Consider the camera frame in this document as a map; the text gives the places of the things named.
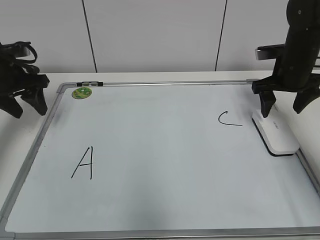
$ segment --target aluminum frame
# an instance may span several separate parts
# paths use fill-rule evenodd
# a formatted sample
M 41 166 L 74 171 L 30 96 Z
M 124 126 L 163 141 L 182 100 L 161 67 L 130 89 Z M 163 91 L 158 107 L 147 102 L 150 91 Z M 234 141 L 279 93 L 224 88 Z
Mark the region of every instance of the aluminum frame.
M 272 238 L 283 239 L 320 239 L 320 226 L 313 227 L 277 227 L 277 228 L 226 228 L 226 229 L 186 229 L 186 230 L 141 230 L 141 231 L 77 231 L 77 232 L 6 232 L 5 226 L 19 192 L 28 176 L 37 152 L 58 109 L 64 92 L 78 86 L 90 87 L 138 87 L 138 86 L 199 86 L 199 85 L 246 85 L 255 79 L 234 81 L 171 81 L 171 82 L 67 82 L 57 89 L 53 104 L 39 129 L 37 136 L 22 164 L 0 211 L 0 240 L 144 240 L 144 239 L 244 239 Z M 306 170 L 318 195 L 320 181 L 312 170 L 302 150 L 297 156 Z

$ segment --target green sticker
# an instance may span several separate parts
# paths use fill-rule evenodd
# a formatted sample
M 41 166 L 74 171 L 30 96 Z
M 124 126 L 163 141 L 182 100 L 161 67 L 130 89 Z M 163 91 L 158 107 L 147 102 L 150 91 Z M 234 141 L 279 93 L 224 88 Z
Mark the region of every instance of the green sticker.
M 88 87 L 80 87 L 72 92 L 72 97 L 74 99 L 86 99 L 92 94 L 92 90 Z

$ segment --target black robotic arm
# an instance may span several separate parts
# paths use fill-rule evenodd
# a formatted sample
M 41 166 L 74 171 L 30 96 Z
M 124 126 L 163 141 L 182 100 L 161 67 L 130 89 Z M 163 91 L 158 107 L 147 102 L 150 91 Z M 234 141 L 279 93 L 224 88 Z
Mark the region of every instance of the black robotic arm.
M 320 50 L 320 0 L 290 0 L 286 16 L 285 44 L 256 50 L 258 60 L 276 59 L 272 75 L 252 83 L 265 118 L 276 102 L 273 91 L 297 93 L 293 109 L 298 114 L 320 97 L 320 74 L 312 73 Z

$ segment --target metal bracket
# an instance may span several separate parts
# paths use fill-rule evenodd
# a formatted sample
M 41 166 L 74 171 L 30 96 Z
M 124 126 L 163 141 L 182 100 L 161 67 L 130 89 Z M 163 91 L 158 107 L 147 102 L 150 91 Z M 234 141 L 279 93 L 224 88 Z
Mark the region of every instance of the metal bracket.
M 65 83 L 61 83 L 58 87 L 58 89 L 56 90 L 57 94 L 63 94 L 66 89 L 68 88 L 75 88 L 77 86 L 76 82 L 65 82 Z
M 7 224 L 7 219 L 0 216 L 0 240 L 14 240 L 15 233 L 5 231 L 6 224 Z
M 83 81 L 77 82 L 77 87 L 103 87 L 104 83 L 102 81 Z

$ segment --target white wall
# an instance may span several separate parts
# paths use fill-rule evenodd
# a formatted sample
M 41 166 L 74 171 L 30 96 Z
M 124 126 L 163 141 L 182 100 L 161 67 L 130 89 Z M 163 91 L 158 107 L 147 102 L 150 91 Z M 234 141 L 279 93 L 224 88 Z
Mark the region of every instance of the white wall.
M 288 0 L 228 0 L 217 71 L 272 70 L 275 60 L 257 61 L 259 46 L 284 44 Z
M 84 0 L 98 72 L 272 70 L 288 0 Z M 31 41 L 42 72 L 94 72 L 81 0 L 0 0 L 0 42 Z
M 0 42 L 30 41 L 42 72 L 95 71 L 81 0 L 0 0 Z
M 213 71 L 225 0 L 86 0 L 99 72 Z

